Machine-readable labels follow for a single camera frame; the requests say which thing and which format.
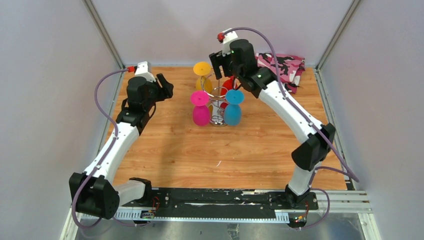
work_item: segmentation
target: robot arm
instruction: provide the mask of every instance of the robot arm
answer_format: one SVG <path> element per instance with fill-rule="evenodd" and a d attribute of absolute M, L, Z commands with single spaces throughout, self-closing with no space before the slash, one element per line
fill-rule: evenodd
<path fill-rule="evenodd" d="M 285 94 L 281 93 L 277 76 L 267 67 L 258 67 L 255 51 L 249 41 L 239 39 L 234 31 L 226 35 L 220 33 L 218 40 L 222 43 L 222 51 L 209 55 L 216 78 L 222 77 L 220 67 L 226 77 L 238 78 L 245 90 L 266 103 L 278 114 L 301 143 L 291 153 L 296 166 L 293 176 L 285 188 L 287 200 L 294 206 L 309 193 L 311 188 L 309 181 L 314 169 L 325 159 L 330 151 L 330 146 L 287 99 L 290 99 L 300 111 L 309 116 L 312 123 L 319 127 L 331 142 L 336 130 L 330 123 L 323 125 L 312 117 L 285 89 L 283 89 Z"/>
<path fill-rule="evenodd" d="M 76 203 L 77 212 L 110 219 L 119 206 L 130 201 L 135 200 L 141 204 L 151 201 L 152 185 L 148 180 L 131 178 L 127 183 L 115 187 L 111 182 L 125 154 L 152 117 L 153 114 L 149 114 L 150 110 L 152 108 L 156 110 L 156 102 L 171 98 L 173 88 L 174 86 L 167 82 L 162 74 L 158 74 L 157 79 L 153 76 L 148 62 L 144 61 L 137 65 L 135 76 L 128 81 L 126 88 L 128 98 L 122 102 L 121 112 L 116 119 L 118 134 L 114 145 L 102 163 L 98 164 L 115 138 L 113 131 L 84 172 L 75 172 L 69 179 L 71 196 L 74 198 L 88 173 L 97 168 L 79 195 Z"/>

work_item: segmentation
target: wood grain surface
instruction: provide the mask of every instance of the wood grain surface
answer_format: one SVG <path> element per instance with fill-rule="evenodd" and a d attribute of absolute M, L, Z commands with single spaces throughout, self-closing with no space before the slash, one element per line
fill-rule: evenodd
<path fill-rule="evenodd" d="M 242 120 L 238 126 L 197 126 L 192 121 L 190 95 L 198 78 L 192 67 L 154 67 L 174 84 L 174 96 L 157 103 L 144 132 L 123 159 L 114 185 L 129 178 L 148 179 L 154 187 L 284 189 L 292 177 L 291 152 L 300 143 L 287 125 L 265 103 L 244 90 Z M 113 118 L 127 97 L 127 73 Z M 295 99 L 313 116 L 327 123 L 312 68 L 301 77 Z M 340 169 L 334 153 L 323 166 Z M 320 170 L 313 186 L 345 190 L 341 174 Z"/>

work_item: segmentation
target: pink disc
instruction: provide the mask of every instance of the pink disc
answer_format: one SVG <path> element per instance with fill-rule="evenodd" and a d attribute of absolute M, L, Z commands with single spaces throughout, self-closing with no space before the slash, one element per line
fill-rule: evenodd
<path fill-rule="evenodd" d="M 211 120 L 211 112 L 206 105 L 195 106 L 193 109 L 193 122 L 197 126 L 205 126 Z"/>
<path fill-rule="evenodd" d="M 195 91 L 191 95 L 190 100 L 195 106 L 203 106 L 209 102 L 209 95 L 202 90 Z"/>

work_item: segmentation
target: gray floor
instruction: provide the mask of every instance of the gray floor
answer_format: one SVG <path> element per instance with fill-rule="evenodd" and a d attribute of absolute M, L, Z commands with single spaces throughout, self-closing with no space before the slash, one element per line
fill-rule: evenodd
<path fill-rule="evenodd" d="M 320 219 L 310 213 L 308 223 Z M 92 220 L 85 220 L 88 225 Z M 224 223 L 224 222 L 152 222 L 144 227 L 128 227 L 115 221 L 103 220 L 98 226 L 78 231 L 76 240 L 364 240 L 361 223 L 354 213 L 330 213 L 321 224 L 300 232 L 278 223 Z"/>

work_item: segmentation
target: camouflage fabric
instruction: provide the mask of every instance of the camouflage fabric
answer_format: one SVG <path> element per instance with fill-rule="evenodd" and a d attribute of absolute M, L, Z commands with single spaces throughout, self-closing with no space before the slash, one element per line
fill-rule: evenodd
<path fill-rule="evenodd" d="M 267 67 L 276 73 L 276 64 L 270 53 L 256 53 L 257 65 Z M 305 71 L 305 59 L 294 55 L 277 54 L 280 79 L 287 91 L 296 93 Z"/>

